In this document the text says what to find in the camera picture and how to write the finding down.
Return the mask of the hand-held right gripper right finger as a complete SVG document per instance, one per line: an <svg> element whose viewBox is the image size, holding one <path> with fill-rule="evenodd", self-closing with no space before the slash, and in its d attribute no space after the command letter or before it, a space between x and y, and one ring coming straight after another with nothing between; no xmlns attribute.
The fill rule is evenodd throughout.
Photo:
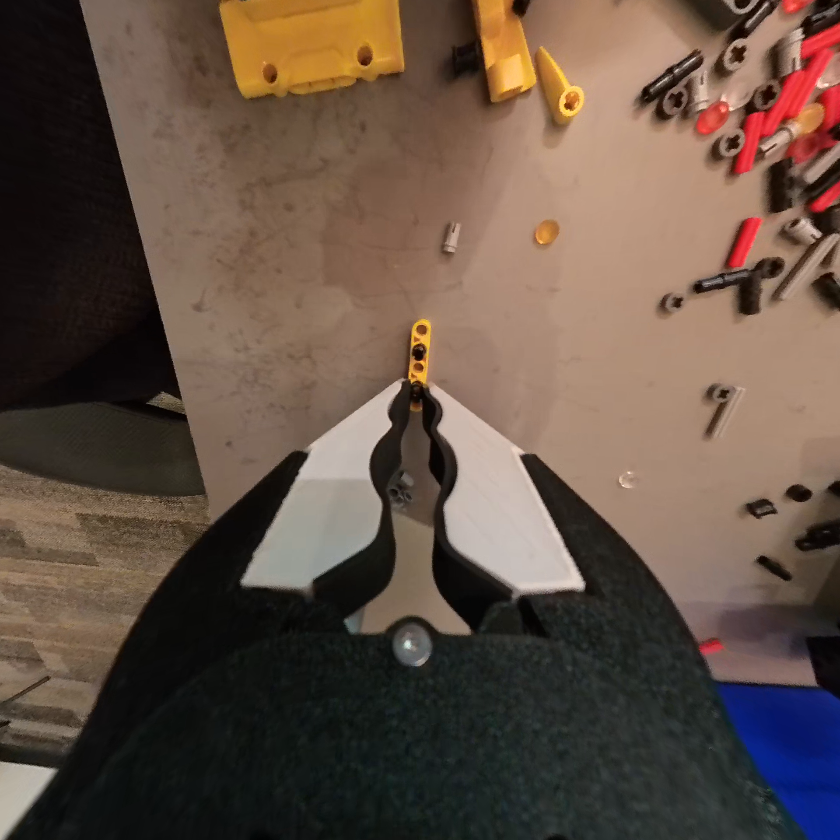
<svg viewBox="0 0 840 840"><path fill-rule="evenodd" d="M437 385L422 390L434 506L434 581L477 633L497 607L585 592L529 455Z"/></svg>

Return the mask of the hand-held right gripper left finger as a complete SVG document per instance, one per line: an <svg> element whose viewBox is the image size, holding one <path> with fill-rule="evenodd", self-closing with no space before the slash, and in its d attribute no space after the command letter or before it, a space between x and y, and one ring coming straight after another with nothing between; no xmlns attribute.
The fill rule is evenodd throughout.
<svg viewBox="0 0 840 840"><path fill-rule="evenodd" d="M397 380L317 438L240 579L243 588L330 606L350 633L390 584L390 489L403 467L411 386Z"/></svg>

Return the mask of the yellow thin beam black pins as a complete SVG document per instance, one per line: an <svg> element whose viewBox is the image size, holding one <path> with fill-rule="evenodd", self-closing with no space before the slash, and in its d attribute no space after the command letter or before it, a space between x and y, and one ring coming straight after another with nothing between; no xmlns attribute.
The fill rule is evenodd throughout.
<svg viewBox="0 0 840 840"><path fill-rule="evenodd" d="M407 380L411 386L411 411L422 411L427 389L432 325L426 319L414 323L410 333Z"/></svg>

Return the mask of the dark oval chair base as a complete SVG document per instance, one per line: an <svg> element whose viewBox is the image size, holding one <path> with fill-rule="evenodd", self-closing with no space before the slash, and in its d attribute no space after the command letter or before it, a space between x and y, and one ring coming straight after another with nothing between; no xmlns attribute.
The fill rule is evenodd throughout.
<svg viewBox="0 0 840 840"><path fill-rule="evenodd" d="M150 497L206 493L186 415L149 404L4 411L1 463L89 489Z"/></svg>

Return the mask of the grey axle with connector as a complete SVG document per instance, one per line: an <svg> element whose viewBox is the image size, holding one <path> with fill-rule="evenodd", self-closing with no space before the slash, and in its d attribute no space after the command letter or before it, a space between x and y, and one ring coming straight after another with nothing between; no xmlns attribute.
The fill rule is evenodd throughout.
<svg viewBox="0 0 840 840"><path fill-rule="evenodd" d="M715 383L710 386L707 399L715 410L705 432L706 439L719 439L725 434L745 393L746 389L741 385Z"/></svg>

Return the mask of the long black connector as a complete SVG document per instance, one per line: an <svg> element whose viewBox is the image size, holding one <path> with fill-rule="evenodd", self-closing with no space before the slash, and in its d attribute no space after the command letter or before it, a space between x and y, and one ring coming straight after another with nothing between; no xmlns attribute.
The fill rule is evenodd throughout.
<svg viewBox="0 0 840 840"><path fill-rule="evenodd" d="M794 541L794 546L801 552L812 552L835 548L839 543L839 519L835 519L812 525Z"/></svg>

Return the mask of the black tee connector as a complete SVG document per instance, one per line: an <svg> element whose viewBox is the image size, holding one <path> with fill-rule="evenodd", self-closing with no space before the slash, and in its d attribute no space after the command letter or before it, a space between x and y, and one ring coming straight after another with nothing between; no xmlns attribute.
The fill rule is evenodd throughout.
<svg viewBox="0 0 840 840"><path fill-rule="evenodd" d="M778 278L785 268L781 257L760 259L752 268L732 269L696 280L691 289L696 294L734 288L737 291L738 313L756 316L762 311L763 283Z"/></svg>

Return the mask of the blue sheet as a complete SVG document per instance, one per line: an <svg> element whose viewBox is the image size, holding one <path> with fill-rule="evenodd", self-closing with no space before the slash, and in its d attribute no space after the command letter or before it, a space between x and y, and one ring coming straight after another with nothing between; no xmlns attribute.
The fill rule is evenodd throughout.
<svg viewBox="0 0 840 840"><path fill-rule="evenodd" d="M811 839L839 838L839 701L815 687L718 683L741 740Z"/></svg>

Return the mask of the red connector pin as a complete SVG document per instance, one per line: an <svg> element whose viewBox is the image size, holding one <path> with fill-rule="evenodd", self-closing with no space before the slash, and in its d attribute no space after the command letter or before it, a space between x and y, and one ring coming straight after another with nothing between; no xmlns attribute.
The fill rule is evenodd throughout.
<svg viewBox="0 0 840 840"><path fill-rule="evenodd" d="M748 257L762 224L762 217L748 217L740 223L736 237L729 251L726 262L727 268L735 270L746 266Z"/></svg>

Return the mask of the long grey axle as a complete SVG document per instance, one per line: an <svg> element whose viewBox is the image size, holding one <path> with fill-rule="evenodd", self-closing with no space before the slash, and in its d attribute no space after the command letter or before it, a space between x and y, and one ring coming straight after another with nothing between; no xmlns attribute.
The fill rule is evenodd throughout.
<svg viewBox="0 0 840 840"><path fill-rule="evenodd" d="M774 302L787 301L805 285L816 278L817 271L828 265L828 260L839 243L839 234L826 234L809 246L790 273L782 280L772 295Z"/></svg>

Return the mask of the black fabric chair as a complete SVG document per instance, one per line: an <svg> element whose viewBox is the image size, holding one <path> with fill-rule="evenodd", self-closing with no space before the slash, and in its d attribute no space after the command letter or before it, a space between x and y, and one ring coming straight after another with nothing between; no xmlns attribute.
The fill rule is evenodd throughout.
<svg viewBox="0 0 840 840"><path fill-rule="evenodd" d="M81 5L1 13L2 410L180 397Z"/></svg>

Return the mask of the yellow tooth piece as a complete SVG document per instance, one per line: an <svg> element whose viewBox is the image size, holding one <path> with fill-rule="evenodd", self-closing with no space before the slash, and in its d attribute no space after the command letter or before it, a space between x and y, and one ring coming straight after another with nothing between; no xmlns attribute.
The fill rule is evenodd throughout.
<svg viewBox="0 0 840 840"><path fill-rule="evenodd" d="M581 87L569 82L560 65L546 48L538 48L535 60L549 115L554 124L563 128L582 111L585 93Z"/></svg>

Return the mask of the yellow curved panel piece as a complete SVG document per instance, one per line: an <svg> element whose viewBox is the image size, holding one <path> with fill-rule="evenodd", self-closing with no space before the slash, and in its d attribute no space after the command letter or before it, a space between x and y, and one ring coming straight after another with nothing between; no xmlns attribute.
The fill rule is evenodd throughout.
<svg viewBox="0 0 840 840"><path fill-rule="evenodd" d="M529 91L536 73L520 12L529 2L472 1L489 99L502 103Z"/></svg>

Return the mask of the yellow panel block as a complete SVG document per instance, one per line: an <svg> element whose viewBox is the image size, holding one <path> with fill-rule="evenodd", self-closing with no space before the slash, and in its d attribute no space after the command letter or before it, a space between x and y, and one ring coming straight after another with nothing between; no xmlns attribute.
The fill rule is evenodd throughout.
<svg viewBox="0 0 840 840"><path fill-rule="evenodd" d="M397 1L224 1L218 10L246 99L346 88L405 69Z"/></svg>

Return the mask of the pile of small building pieces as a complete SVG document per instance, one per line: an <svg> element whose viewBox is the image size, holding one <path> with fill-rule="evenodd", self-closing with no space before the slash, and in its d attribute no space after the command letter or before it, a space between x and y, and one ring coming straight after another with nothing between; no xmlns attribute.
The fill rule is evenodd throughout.
<svg viewBox="0 0 840 840"><path fill-rule="evenodd" d="M694 2L725 35L707 61L694 49L637 95L661 120L686 117L712 138L711 154L733 175L769 163L768 209L804 206L818 229L838 229L838 2ZM769 74L744 90L733 82L760 28L777 11L792 28L770 46Z"/></svg>

